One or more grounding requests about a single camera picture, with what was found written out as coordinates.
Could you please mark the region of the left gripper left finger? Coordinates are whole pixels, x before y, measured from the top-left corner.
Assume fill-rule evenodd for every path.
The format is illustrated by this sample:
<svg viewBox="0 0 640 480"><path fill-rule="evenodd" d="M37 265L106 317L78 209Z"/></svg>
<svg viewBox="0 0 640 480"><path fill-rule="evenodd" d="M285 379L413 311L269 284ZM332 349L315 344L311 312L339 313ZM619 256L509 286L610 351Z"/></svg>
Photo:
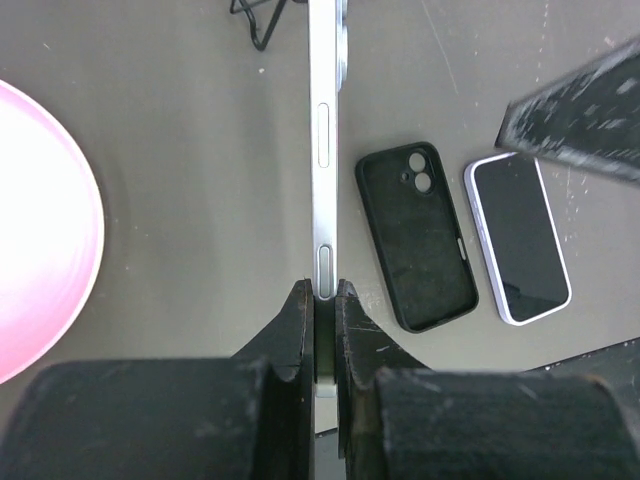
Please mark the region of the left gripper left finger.
<svg viewBox="0 0 640 480"><path fill-rule="evenodd" d="M41 371L1 438L5 479L310 479L314 299L229 358L89 360Z"/></svg>

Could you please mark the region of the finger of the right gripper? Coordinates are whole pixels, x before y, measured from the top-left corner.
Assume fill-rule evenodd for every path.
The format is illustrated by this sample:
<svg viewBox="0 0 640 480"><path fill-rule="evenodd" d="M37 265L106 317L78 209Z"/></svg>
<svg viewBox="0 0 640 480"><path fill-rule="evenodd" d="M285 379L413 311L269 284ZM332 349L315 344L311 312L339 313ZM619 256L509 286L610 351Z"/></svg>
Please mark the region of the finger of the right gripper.
<svg viewBox="0 0 640 480"><path fill-rule="evenodd" d="M495 146L637 181L639 40L510 102Z"/></svg>

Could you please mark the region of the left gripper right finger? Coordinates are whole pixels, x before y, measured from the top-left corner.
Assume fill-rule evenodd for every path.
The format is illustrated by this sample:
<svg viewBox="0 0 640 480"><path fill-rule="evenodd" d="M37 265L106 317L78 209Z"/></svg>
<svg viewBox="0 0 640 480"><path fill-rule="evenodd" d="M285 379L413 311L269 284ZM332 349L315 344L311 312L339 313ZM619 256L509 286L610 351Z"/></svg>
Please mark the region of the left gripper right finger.
<svg viewBox="0 0 640 480"><path fill-rule="evenodd" d="M592 374L437 372L335 300L339 453L351 479L635 479L639 415Z"/></svg>

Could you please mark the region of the light blue smartphone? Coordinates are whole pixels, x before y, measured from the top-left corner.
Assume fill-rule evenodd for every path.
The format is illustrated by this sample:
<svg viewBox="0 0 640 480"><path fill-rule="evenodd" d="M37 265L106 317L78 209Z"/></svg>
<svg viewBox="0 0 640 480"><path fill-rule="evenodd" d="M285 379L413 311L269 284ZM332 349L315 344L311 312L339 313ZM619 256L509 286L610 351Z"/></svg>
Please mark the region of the light blue smartphone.
<svg viewBox="0 0 640 480"><path fill-rule="evenodd" d="M339 92L348 69L347 1L308 3L315 393L337 393Z"/></svg>

